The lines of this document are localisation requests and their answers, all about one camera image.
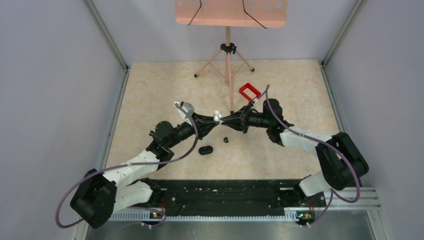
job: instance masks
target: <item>red object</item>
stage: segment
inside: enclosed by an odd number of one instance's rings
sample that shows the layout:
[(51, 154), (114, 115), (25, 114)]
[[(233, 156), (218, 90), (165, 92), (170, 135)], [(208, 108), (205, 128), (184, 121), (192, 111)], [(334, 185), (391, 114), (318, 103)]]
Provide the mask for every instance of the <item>red object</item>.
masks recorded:
[(246, 83), (240, 87), (238, 92), (243, 95), (249, 102), (253, 101), (261, 95), (261, 92), (253, 87), (250, 83)]

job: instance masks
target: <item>music stand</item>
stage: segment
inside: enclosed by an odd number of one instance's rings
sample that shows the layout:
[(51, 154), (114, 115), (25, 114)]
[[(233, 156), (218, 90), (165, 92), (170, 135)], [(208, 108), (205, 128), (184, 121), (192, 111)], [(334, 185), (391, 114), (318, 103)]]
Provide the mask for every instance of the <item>music stand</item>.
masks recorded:
[[(225, 43), (195, 74), (197, 78), (206, 66), (211, 65), (229, 85), (230, 112), (234, 112), (233, 78), (246, 64), (254, 72), (255, 68), (230, 41), (231, 27), (281, 28), (286, 24), (288, 0), (174, 0), (176, 22), (184, 25), (225, 26)], [(212, 61), (225, 52), (225, 74), (212, 64)], [(237, 54), (243, 63), (232, 75), (231, 53)]]

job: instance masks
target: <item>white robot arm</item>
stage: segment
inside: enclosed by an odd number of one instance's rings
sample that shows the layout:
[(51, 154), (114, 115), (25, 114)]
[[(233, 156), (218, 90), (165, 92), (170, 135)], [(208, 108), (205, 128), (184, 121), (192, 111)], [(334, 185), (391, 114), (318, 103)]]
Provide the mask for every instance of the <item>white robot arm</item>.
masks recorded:
[[(368, 172), (367, 163), (346, 133), (339, 132), (331, 136), (302, 130), (283, 120), (283, 110), (276, 99), (269, 99), (269, 101), (279, 119), (289, 129), (300, 135), (282, 127), (270, 113), (270, 108), (265, 102), (263, 112), (254, 110), (252, 108), (254, 102), (250, 102), (239, 111), (225, 117), (222, 117), (219, 111), (215, 111), (214, 116), (199, 115), (194, 112), (191, 104), (179, 102), (177, 104), (193, 118), (195, 126), (192, 126), (182, 112), (180, 114), (185, 122), (176, 127), (167, 121), (159, 122), (155, 131), (150, 132), (153, 141), (144, 151), (123, 163), (125, 167), (99, 174), (82, 183), (73, 196), (70, 206), (92, 228), (98, 228), (109, 219), (112, 213), (148, 202), (154, 190), (148, 183), (138, 179), (165, 166), (165, 162), (174, 156), (170, 148), (194, 135), (194, 127), (198, 131), (196, 144), (197, 139), (201, 140), (219, 124), (243, 133), (247, 133), (249, 127), (265, 128), (273, 143), (283, 147), (297, 148), (317, 156), (321, 171), (307, 176), (293, 186), (294, 194), (301, 202), (308, 201), (311, 196), (322, 191), (342, 190), (354, 181), (352, 173), (334, 152), (321, 143), (305, 138), (304, 135), (327, 142), (337, 148), (349, 160), (358, 178)], [(86, 176), (93, 172), (96, 170), (88, 171)]]

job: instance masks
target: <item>music stand tripod legs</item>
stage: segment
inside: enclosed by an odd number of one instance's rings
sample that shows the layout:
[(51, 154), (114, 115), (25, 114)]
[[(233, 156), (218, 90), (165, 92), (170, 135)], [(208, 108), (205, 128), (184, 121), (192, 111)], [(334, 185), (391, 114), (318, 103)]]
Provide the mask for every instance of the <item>music stand tripod legs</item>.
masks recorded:
[[(254, 72), (255, 68), (246, 60), (246, 58), (237, 50), (237, 47), (234, 43), (230, 42), (230, 31), (231, 27), (225, 27), (225, 43), (221, 44), (220, 49), (207, 61), (195, 74), (194, 77), (197, 78), (199, 74), (206, 68), (207, 65), (211, 65), (219, 74), (225, 79), (225, 82), (229, 85), (229, 109), (230, 113), (234, 113), (234, 99), (233, 99), (233, 78), (242, 68), (243, 64), (246, 64), (249, 69)], [(222, 52), (225, 52), (225, 74), (222, 74), (221, 71), (212, 64), (212, 61)], [(243, 63), (235, 71), (234, 75), (231, 73), (231, 53), (237, 54)]]

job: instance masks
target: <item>marble floor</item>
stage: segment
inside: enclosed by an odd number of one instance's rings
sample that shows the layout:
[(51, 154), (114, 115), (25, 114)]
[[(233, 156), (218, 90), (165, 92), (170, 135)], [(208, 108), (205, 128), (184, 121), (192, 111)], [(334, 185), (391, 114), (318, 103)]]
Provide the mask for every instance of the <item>marble floor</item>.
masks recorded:
[[(339, 132), (317, 60), (254, 60), (251, 72), (243, 66), (233, 79), (234, 109), (248, 101), (238, 93), (249, 82), (259, 91), (270, 84), (269, 96), (280, 102), (288, 122), (323, 134)], [(197, 78), (193, 74), (204, 62), (134, 63), (123, 97), (107, 166), (121, 164), (143, 151), (160, 121), (176, 126), (183, 122), (174, 102), (189, 102), (195, 112), (212, 116), (230, 113), (229, 87), (222, 76), (207, 66)], [(214, 64), (224, 71), (224, 62)], [(241, 61), (233, 61), (237, 69)], [(262, 111), (262, 102), (256, 108)], [(194, 137), (173, 147), (175, 157), (184, 154)], [(199, 147), (211, 145), (213, 153), (200, 155)], [(152, 179), (293, 179), (320, 170), (318, 159), (301, 150), (273, 144), (265, 129), (249, 128), (242, 134), (217, 126), (185, 159), (147, 174)]]

